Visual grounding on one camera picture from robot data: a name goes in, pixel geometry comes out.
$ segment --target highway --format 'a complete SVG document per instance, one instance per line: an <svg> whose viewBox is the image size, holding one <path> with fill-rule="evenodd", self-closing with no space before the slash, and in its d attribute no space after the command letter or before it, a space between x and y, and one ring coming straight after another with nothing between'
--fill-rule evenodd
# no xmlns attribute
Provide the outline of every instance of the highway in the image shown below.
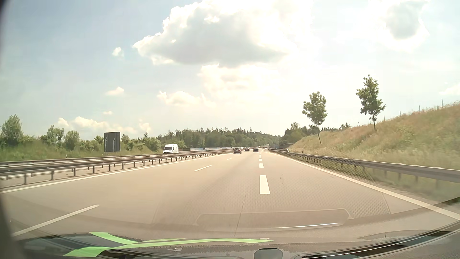
<svg viewBox="0 0 460 259"><path fill-rule="evenodd" d="M18 239L99 231L141 240L353 242L383 232L437 229L460 219L267 149L62 178L0 193Z"/></svg>

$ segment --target white van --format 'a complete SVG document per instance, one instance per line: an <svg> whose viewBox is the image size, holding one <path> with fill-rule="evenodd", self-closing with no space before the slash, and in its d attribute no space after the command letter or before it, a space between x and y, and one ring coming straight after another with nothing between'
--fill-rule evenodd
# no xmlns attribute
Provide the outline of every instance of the white van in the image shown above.
<svg viewBox="0 0 460 259"><path fill-rule="evenodd" d="M179 153L179 147L177 144L167 144L163 149L163 154L175 154Z"/></svg>

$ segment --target dry grass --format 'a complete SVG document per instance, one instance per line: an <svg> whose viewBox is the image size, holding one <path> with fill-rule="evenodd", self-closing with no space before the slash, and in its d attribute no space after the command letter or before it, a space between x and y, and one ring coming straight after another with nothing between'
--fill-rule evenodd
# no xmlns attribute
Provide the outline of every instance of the dry grass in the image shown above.
<svg viewBox="0 0 460 259"><path fill-rule="evenodd" d="M460 169L460 105L422 112L341 132L304 137L291 152Z"/></svg>

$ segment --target green grass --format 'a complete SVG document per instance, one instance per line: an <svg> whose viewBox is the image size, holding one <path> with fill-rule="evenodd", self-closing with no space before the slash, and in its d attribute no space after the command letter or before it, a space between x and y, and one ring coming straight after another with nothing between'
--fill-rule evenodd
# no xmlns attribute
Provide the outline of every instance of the green grass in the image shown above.
<svg viewBox="0 0 460 259"><path fill-rule="evenodd" d="M302 138L289 151L460 170L460 105Z"/></svg>
<svg viewBox="0 0 460 259"><path fill-rule="evenodd" d="M322 132L322 145L316 135L293 144L290 152L322 156L363 159L407 165L422 165L460 170L460 105L435 107L421 112L372 125L344 131ZM460 196L460 184L436 181L412 175L352 165L322 162L322 167L353 175L361 179L384 183L395 188L418 193L426 198L445 201Z"/></svg>
<svg viewBox="0 0 460 259"><path fill-rule="evenodd" d="M33 141L27 144L19 144L17 147L6 147L0 149L0 161L17 161L17 160L38 160L38 159L59 159L79 157L99 157L99 156L115 156L115 155L139 155L139 154L154 154L147 148L142 151L134 148L128 151L121 145L121 152L104 153L104 148L100 147L99 151L81 150L78 147L73 151L68 151L64 148L57 148L44 144L42 141Z"/></svg>

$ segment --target metal guardrail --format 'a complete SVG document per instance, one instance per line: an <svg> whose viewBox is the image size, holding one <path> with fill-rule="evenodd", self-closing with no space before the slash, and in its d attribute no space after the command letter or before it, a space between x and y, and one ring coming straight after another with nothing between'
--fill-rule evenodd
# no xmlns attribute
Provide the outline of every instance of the metal guardrail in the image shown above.
<svg viewBox="0 0 460 259"><path fill-rule="evenodd" d="M55 171L57 170L65 170L65 169L72 169L74 176L76 176L76 169L82 167L92 167L92 173L95 173L96 166L109 166L109 171L111 170L111 165L121 164L121 169L124 169L126 163L133 163L133 167L136 167L136 162L143 162L145 165L145 161L159 161L161 163L163 160L167 163L168 160L172 162L173 159L178 161L179 159L186 160L186 159L193 159L205 156L212 156L222 153L231 152L233 149L217 149L217 150L209 150L209 151L202 151L202 152L193 152L193 153L176 153L176 154L169 154L169 155L151 155L151 156L144 156L144 157L118 157L112 159L103 159L103 160L90 160L90 161L62 161L56 163L39 163L39 164L32 164L32 165L13 165L8 167L0 168L0 177L1 176L11 176L11 175L21 175L24 174L24 183L27 183L27 174L37 173L37 172L50 172L51 180L53 180L53 176Z"/></svg>
<svg viewBox="0 0 460 259"><path fill-rule="evenodd" d="M193 151L182 151L183 153L196 153L196 152L209 152L222 149L210 149L210 150L193 150ZM137 158L137 157L148 157L148 156L165 156L168 154L141 154L141 155L122 155L122 156L102 156L102 157L84 157L84 158L59 158L59 159L40 159L40 160L17 160L17 161L1 161L0 168L3 166L10 166L14 164L34 164L34 163L52 163L52 162L73 162L79 160L103 160L103 159L115 159L115 158Z"/></svg>
<svg viewBox="0 0 460 259"><path fill-rule="evenodd" d="M357 166L360 166L362 168L382 170L385 173L387 171L396 172L399 174L398 175L399 178L401 178L401 174L412 175L412 176L416 176L416 181L418 180L418 177L425 177L425 178L430 178L430 179L460 183L460 170L455 170L455 169L428 167L428 166L420 166L420 165L394 164L394 163L387 163L387 162L318 156L318 155L309 155L309 154L302 154L302 153L292 153L292 152L287 151L286 149L269 148L269 151L274 152L274 153L279 153L285 156L289 156L292 158L306 160L309 163L320 165L320 166L323 161L327 161L327 162L334 162L334 163L340 163L340 164L354 165L355 168Z"/></svg>

